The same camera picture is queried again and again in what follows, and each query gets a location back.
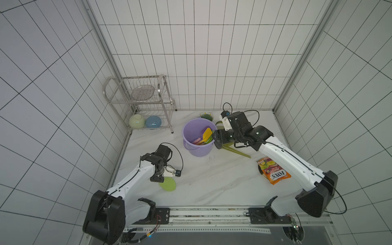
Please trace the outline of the green shovel yellow handle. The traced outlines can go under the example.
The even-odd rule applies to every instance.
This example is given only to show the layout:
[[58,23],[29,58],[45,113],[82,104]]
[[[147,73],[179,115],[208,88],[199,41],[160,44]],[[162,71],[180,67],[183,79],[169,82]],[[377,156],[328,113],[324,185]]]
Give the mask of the green shovel yellow handle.
[[213,135],[211,134],[205,141],[204,141],[204,144],[206,145],[206,144],[209,144],[210,142],[212,142],[213,141]]

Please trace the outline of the purple shovel pink handle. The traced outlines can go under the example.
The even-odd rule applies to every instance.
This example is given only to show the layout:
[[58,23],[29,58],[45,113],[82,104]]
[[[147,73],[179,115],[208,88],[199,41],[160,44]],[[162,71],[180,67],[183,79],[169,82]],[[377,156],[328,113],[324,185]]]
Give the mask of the purple shovel pink handle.
[[197,138],[196,140],[194,140],[193,142],[192,142],[192,144],[194,144],[194,145],[197,145],[200,141],[202,140],[202,138]]

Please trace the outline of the yellow plastic shovel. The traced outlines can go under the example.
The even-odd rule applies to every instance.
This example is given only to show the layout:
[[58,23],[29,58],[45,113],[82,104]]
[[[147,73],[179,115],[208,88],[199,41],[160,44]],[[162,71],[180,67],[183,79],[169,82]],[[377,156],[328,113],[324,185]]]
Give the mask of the yellow plastic shovel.
[[204,145],[204,141],[211,135],[213,134],[213,131],[210,128],[207,128],[203,135],[200,137],[202,140],[197,144],[197,145]]

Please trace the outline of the green transparent watering can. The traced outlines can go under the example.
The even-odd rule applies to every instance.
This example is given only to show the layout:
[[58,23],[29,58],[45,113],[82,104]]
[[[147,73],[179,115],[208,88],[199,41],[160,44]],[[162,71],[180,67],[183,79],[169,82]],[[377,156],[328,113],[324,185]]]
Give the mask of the green transparent watering can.
[[[215,125],[217,126],[218,129],[224,129],[222,121],[217,121]],[[236,150],[235,148],[232,148],[231,147],[232,145],[233,145],[232,143],[222,145],[222,149],[251,159],[250,155],[247,155],[239,150]]]

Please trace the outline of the purple plastic bucket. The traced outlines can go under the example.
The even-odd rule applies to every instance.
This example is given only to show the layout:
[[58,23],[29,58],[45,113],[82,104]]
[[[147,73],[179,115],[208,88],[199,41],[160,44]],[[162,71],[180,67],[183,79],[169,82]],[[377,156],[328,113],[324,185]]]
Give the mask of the purple plastic bucket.
[[193,142],[198,138],[202,139],[203,133],[210,128],[212,131],[217,130],[216,125],[207,119],[196,118],[187,122],[182,129],[184,147],[196,157],[207,156],[214,147],[214,140],[208,144],[195,145]]

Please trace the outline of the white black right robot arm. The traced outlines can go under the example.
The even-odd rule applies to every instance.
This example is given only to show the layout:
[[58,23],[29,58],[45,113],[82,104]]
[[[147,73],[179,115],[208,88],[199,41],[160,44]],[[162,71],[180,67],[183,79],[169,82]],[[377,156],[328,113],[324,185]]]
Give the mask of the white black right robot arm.
[[216,130],[212,138],[218,149],[227,143],[251,147],[280,165],[296,179],[301,189],[290,195],[275,196],[262,208],[262,218],[272,221],[288,214],[305,212],[321,217],[336,193],[338,176],[306,162],[264,126],[253,127],[244,112],[223,111],[219,116],[224,128]]

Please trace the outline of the light green shovel wooden handle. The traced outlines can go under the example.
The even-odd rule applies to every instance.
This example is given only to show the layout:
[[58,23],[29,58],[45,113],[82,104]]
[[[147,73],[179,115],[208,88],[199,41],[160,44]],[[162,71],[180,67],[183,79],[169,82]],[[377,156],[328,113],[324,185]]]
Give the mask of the light green shovel wooden handle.
[[159,186],[167,192],[173,192],[176,190],[176,182],[172,177],[164,177],[164,181],[159,183]]

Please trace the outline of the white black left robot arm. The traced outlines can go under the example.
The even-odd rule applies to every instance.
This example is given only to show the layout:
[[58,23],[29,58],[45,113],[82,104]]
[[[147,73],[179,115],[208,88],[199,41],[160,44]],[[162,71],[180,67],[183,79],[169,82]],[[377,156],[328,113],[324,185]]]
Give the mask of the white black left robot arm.
[[172,150],[160,145],[153,153],[146,153],[139,159],[136,168],[106,191],[96,191],[89,203],[83,224],[83,232],[108,244],[113,245],[130,225],[155,225],[139,239],[134,239],[137,228],[126,234],[126,242],[134,244],[155,233],[160,225],[169,222],[170,209],[158,208],[156,203],[147,198],[134,199],[138,189],[147,182],[163,183],[168,175],[167,162]]

